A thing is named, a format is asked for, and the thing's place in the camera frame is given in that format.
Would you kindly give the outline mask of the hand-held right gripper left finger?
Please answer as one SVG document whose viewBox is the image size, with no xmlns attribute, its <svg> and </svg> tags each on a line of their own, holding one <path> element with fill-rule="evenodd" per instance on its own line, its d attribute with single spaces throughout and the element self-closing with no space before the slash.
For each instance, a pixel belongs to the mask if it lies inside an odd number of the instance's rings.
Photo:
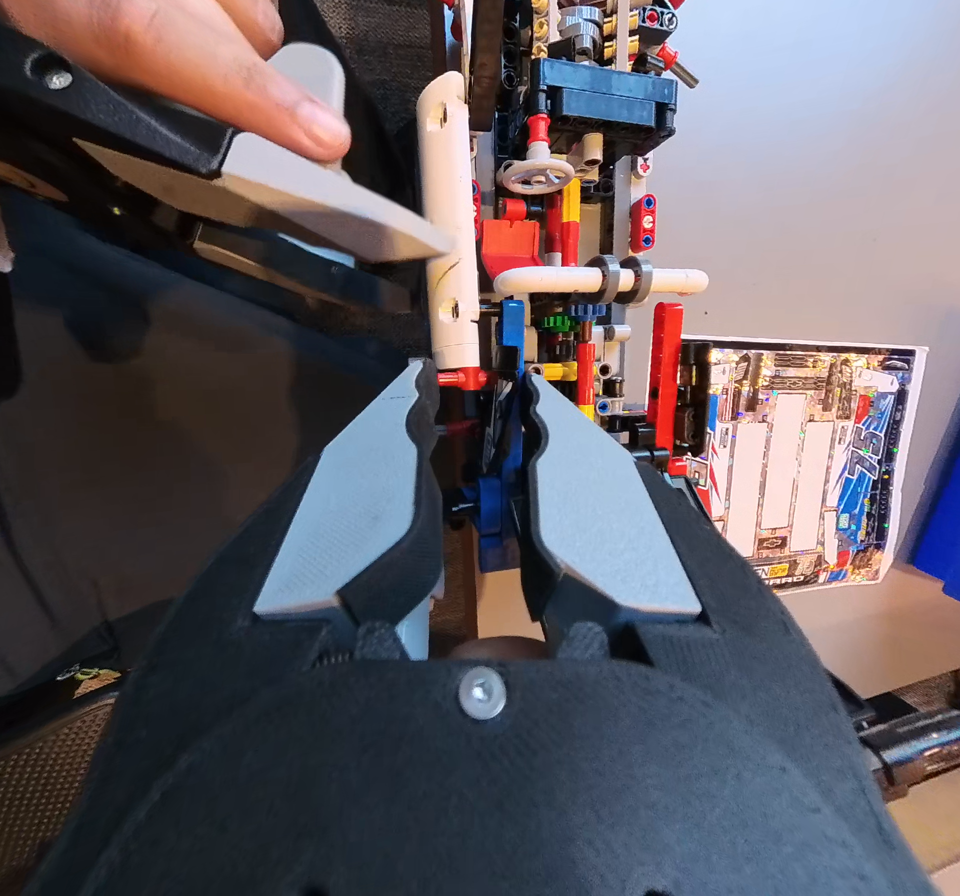
<svg viewBox="0 0 960 896">
<path fill-rule="evenodd" d="M 438 406 L 434 363 L 411 360 L 323 449 L 255 614 L 428 620 L 444 578 Z"/>
</svg>

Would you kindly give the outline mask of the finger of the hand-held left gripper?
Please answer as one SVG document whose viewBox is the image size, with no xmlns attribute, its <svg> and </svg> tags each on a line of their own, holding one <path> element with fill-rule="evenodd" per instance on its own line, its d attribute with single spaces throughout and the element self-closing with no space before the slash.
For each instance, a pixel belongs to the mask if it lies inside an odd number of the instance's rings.
<svg viewBox="0 0 960 896">
<path fill-rule="evenodd" d="M 280 235 L 249 236 L 203 223 L 193 249 L 211 263 L 307 299 L 387 314 L 414 311 L 410 292 L 394 282 Z"/>
<path fill-rule="evenodd" d="M 186 213 L 230 226 L 275 230 L 369 263 L 450 254 L 450 233 L 258 135 L 234 137 L 219 176 L 207 179 L 78 140 L 108 171 Z"/>
</svg>

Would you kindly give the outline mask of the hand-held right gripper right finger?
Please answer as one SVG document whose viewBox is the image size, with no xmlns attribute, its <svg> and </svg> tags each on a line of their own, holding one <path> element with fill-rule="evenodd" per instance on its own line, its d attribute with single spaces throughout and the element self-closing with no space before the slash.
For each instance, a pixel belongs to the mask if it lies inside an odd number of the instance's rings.
<svg viewBox="0 0 960 896">
<path fill-rule="evenodd" d="M 521 586 L 544 626 L 690 622 L 701 602 L 635 460 L 554 386 L 521 388 Z"/>
</svg>

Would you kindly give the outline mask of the toy brick car model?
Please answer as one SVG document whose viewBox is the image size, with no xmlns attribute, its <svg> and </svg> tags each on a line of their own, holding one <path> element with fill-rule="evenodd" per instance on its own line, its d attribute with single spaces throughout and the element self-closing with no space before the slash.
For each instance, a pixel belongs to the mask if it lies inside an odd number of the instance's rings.
<svg viewBox="0 0 960 896">
<path fill-rule="evenodd" d="M 695 799 L 786 782 L 787 752 L 774 735 L 823 750 L 827 767 L 853 748 L 835 736 L 834 702 L 855 734 L 870 781 L 885 800 L 958 769 L 958 710 L 884 717 L 826 676 L 781 614 L 773 589 L 714 526 L 688 476 L 704 428 L 682 366 L 684 308 L 654 307 L 648 399 L 625 406 L 621 347 L 626 309 L 652 295 L 694 294 L 705 274 L 659 269 L 657 198 L 646 191 L 649 156 L 675 132 L 678 83 L 694 75 L 668 43 L 685 0 L 439 0 L 453 13 L 462 70 L 422 93 L 418 128 L 430 204 L 450 186 L 457 209 L 453 256 L 428 272 L 438 385 L 467 397 L 463 428 L 486 428 L 467 450 L 468 485 L 450 518 L 478 538 L 477 568 L 522 565 L 522 385 L 543 376 L 628 451 L 701 602 L 694 621 L 545 626 L 560 662 L 534 697 L 570 697 L 584 719 L 576 762 L 598 775 L 570 777 L 602 800 L 684 786 Z"/>
</svg>

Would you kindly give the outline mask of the person's left hand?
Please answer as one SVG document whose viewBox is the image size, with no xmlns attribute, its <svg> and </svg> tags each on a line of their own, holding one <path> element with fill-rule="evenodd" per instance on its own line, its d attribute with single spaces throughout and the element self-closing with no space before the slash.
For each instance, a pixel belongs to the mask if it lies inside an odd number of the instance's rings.
<svg viewBox="0 0 960 896">
<path fill-rule="evenodd" d="M 341 114 L 268 59 L 278 0 L 2 0 L 23 33 L 103 79 L 191 107 L 320 162 L 342 159 Z"/>
</svg>

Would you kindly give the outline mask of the shiny sticker sheet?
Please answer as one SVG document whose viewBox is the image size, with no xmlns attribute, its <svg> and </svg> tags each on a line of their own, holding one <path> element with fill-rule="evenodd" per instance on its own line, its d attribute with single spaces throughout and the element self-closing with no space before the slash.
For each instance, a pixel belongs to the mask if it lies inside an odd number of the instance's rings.
<svg viewBox="0 0 960 896">
<path fill-rule="evenodd" d="M 929 350 L 682 338 L 703 423 L 687 475 L 776 592 L 878 583 L 894 555 Z"/>
</svg>

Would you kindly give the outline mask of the blue plastic bin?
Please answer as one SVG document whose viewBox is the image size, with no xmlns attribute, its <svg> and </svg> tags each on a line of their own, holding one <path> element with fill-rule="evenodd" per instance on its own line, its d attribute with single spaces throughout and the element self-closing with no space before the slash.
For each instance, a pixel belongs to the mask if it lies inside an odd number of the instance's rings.
<svg viewBox="0 0 960 896">
<path fill-rule="evenodd" d="M 951 416 L 932 468 L 924 480 L 905 560 L 939 580 L 942 591 L 959 599 L 959 409 Z"/>
</svg>

